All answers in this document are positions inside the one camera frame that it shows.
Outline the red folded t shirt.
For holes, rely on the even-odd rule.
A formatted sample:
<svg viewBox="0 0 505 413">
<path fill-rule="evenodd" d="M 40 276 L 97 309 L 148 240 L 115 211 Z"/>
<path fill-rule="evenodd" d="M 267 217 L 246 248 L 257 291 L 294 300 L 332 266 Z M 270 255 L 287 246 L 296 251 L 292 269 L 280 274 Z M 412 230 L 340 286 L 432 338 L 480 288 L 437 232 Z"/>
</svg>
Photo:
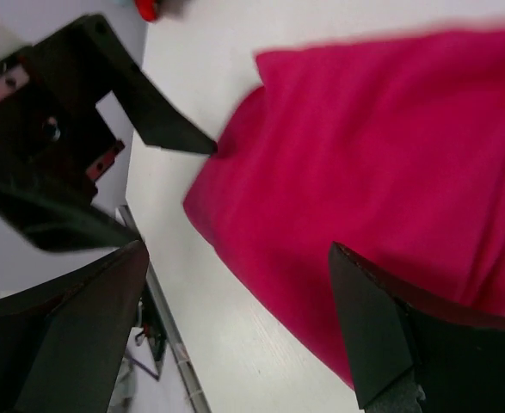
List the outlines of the red folded t shirt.
<svg viewBox="0 0 505 413">
<path fill-rule="evenodd" d="M 136 9 L 146 22 L 156 22 L 162 15 L 160 0 L 134 0 Z"/>
</svg>

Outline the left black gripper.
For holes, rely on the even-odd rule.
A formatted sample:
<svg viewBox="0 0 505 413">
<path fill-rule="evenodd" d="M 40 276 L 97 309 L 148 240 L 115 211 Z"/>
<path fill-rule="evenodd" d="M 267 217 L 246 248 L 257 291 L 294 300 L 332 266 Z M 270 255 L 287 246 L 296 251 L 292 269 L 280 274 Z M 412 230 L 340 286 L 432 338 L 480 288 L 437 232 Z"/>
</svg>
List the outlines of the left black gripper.
<svg viewBox="0 0 505 413">
<path fill-rule="evenodd" d="M 102 14 L 82 15 L 0 60 L 0 155 L 91 201 L 125 148 L 95 105 L 112 93 L 146 145 L 212 155 L 217 144 L 141 71 Z M 140 239 L 73 191 L 31 172 L 0 175 L 0 219 L 46 252 L 118 248 Z"/>
</svg>

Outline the aluminium table edge rail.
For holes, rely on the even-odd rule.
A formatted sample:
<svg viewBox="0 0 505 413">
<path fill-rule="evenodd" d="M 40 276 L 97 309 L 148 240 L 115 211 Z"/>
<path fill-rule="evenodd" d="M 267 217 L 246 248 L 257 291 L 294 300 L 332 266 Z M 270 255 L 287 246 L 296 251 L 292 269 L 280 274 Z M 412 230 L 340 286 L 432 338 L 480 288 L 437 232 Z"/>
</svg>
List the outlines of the aluminium table edge rail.
<svg viewBox="0 0 505 413">
<path fill-rule="evenodd" d="M 206 393 L 151 262 L 141 303 L 140 323 L 127 344 L 137 384 L 129 410 L 210 412 Z"/>
</svg>

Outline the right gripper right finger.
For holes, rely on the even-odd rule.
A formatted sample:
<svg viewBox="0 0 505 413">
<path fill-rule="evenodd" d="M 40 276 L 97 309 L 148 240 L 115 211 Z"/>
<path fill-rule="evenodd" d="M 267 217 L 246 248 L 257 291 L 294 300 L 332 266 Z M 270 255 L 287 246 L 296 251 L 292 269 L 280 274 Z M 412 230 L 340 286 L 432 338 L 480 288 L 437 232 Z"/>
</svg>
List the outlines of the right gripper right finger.
<svg viewBox="0 0 505 413">
<path fill-rule="evenodd" d="M 440 298 L 347 247 L 330 284 L 365 412 L 505 412 L 505 317 Z"/>
</svg>

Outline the crimson red t shirt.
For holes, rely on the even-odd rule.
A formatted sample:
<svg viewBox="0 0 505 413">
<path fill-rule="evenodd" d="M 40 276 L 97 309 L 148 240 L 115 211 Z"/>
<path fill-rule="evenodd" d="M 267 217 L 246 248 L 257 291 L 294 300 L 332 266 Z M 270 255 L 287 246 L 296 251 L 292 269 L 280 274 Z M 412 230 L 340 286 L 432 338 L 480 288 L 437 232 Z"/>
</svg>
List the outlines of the crimson red t shirt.
<svg viewBox="0 0 505 413">
<path fill-rule="evenodd" d="M 505 314 L 505 28 L 259 53 L 262 80 L 183 202 L 227 268 L 323 364 L 351 373 L 337 242 Z"/>
</svg>

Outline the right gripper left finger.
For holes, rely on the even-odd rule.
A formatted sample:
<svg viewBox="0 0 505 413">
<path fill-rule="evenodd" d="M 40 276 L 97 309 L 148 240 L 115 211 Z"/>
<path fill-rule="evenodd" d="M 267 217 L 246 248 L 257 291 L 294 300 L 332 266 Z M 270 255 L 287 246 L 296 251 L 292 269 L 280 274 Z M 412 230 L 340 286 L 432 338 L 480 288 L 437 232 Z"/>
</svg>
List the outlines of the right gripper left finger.
<svg viewBox="0 0 505 413">
<path fill-rule="evenodd" d="M 134 241 L 0 299 L 0 412 L 105 412 L 145 286 Z"/>
</svg>

